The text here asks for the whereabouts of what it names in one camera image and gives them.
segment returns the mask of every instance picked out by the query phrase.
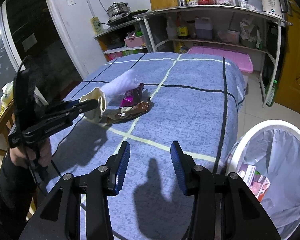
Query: candy wrapper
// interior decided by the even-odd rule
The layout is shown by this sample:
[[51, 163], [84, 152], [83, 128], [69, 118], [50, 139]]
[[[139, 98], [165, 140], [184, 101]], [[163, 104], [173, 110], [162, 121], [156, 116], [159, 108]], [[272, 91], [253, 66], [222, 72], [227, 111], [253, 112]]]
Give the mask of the candy wrapper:
[[108, 110], [106, 117], [103, 118], [101, 122], [104, 125], [109, 125], [123, 120], [127, 121], [147, 113], [152, 106], [153, 103], [149, 99], [147, 101], [141, 101], [135, 106], [126, 106], [115, 110]]
[[254, 175], [251, 186], [249, 187], [256, 198], [261, 202], [270, 187], [270, 181], [266, 176]]
[[259, 202], [261, 202], [266, 191], [270, 187], [269, 179], [266, 176], [260, 175], [260, 173], [256, 171], [255, 166], [248, 164], [242, 164], [238, 174], [248, 185], [249, 189], [256, 196]]
[[140, 85], [137, 88], [128, 90], [120, 103], [120, 107], [135, 106], [136, 104], [138, 104], [141, 101], [142, 92], [142, 83], [140, 83]]

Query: pink basket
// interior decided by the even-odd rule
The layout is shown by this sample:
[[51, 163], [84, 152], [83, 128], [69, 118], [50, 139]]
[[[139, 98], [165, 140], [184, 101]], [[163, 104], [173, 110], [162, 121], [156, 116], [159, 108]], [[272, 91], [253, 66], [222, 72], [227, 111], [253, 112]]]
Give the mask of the pink basket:
[[124, 39], [124, 42], [127, 44], [128, 48], [136, 48], [136, 47], [141, 47], [142, 44], [145, 43], [145, 39], [143, 36], [136, 37], [136, 38], [128, 38]]
[[251, 62], [250, 56], [242, 52], [228, 49], [194, 46], [191, 49], [189, 49], [187, 53], [221, 56], [236, 63], [241, 72], [253, 72], [253, 64]]

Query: glass door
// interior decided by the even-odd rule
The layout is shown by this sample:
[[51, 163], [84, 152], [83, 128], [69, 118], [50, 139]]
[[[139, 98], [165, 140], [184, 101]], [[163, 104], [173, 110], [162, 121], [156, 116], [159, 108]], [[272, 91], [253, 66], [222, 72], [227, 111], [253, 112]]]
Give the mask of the glass door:
[[63, 100], [82, 81], [58, 35], [46, 0], [6, 0], [2, 24], [10, 53], [19, 65], [31, 55], [36, 65], [36, 85], [47, 103]]

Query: human hand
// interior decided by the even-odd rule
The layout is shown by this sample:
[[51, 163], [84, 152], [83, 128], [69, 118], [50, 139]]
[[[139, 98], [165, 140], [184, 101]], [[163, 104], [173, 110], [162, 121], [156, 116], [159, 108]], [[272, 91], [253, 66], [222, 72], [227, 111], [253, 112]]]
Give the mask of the human hand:
[[[30, 149], [29, 147], [25, 147], [26, 152], [29, 156], [29, 160], [34, 160], [36, 158], [35, 152]], [[26, 153], [23, 151], [23, 147], [16, 147], [10, 149], [10, 158], [11, 161], [14, 165], [20, 166], [23, 168], [28, 168], [26, 164]], [[51, 144], [50, 144], [50, 139], [46, 139], [40, 149], [40, 158], [38, 160], [38, 163], [42, 167], [48, 166], [52, 158], [51, 155]]]

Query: stove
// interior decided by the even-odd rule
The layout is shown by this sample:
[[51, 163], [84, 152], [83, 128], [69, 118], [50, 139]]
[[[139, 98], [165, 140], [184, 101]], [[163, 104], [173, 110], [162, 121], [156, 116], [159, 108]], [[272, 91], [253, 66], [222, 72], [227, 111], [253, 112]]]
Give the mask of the stove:
[[148, 10], [138, 10], [138, 11], [133, 11], [133, 12], [129, 12], [129, 13], [121, 13], [121, 14], [114, 15], [111, 18], [109, 18], [107, 25], [109, 25], [111, 27], [115, 27], [122, 23], [132, 21], [132, 20], [134, 20], [135, 15], [138, 15], [141, 13], [146, 13], [147, 11]]

